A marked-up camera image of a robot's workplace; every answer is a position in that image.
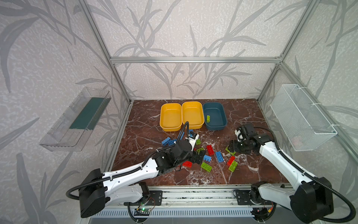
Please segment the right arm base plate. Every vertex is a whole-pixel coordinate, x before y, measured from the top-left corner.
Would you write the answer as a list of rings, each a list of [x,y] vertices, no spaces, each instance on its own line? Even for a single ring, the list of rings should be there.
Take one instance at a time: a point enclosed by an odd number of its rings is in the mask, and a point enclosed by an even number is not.
[[[265,182],[252,184],[249,189],[234,189],[233,195],[238,205],[272,205],[271,201],[264,200],[259,193],[258,188],[263,184]]]

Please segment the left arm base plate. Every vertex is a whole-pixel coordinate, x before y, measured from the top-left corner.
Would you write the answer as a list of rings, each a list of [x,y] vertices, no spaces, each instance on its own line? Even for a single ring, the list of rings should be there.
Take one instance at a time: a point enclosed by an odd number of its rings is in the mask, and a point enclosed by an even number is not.
[[[149,190],[149,187],[145,182],[139,182],[135,185],[131,185],[131,189],[133,192],[138,193],[138,196],[135,198],[140,198],[136,202],[124,202],[124,205],[130,206],[144,206],[144,205],[161,205],[163,199],[163,191],[162,190]]]

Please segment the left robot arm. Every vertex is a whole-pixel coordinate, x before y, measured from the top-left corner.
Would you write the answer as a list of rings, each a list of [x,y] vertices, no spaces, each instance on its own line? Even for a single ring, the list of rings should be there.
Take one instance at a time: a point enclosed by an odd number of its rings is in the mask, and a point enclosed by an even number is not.
[[[179,141],[151,153],[139,164],[125,169],[102,173],[91,171],[78,186],[80,216],[93,216],[114,203],[138,203],[149,199],[149,189],[143,180],[170,173],[189,161],[201,164],[205,151],[194,150],[195,142]]]

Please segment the green brick underside up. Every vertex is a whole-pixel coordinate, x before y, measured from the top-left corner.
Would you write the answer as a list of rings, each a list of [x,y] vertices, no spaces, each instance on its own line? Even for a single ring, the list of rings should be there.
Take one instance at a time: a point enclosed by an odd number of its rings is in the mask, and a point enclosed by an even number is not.
[[[212,170],[212,166],[210,166],[210,165],[208,165],[207,163],[205,163],[205,162],[203,162],[201,165],[200,165],[200,167],[202,168],[202,169],[204,169],[205,171],[207,171],[207,172],[211,172],[211,170]]]

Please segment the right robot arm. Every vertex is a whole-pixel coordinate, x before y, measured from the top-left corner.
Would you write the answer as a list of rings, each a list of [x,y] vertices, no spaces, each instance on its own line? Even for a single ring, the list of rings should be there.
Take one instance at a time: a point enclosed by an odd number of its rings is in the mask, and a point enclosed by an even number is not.
[[[331,183],[324,177],[315,183],[294,161],[276,147],[276,143],[267,135],[256,135],[241,141],[231,140],[228,150],[239,154],[258,152],[269,160],[291,184],[283,188],[265,182],[251,185],[249,199],[253,204],[271,201],[287,208],[304,223],[321,219],[334,212],[333,196],[329,190]]]

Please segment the green brick bottom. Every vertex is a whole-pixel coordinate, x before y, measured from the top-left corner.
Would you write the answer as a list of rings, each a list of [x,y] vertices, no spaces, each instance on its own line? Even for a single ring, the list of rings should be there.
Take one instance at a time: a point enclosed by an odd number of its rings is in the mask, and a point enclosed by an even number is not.
[[[206,150],[203,147],[201,147],[201,148],[197,149],[196,152],[197,152],[197,154],[200,155],[200,154],[205,154]]]

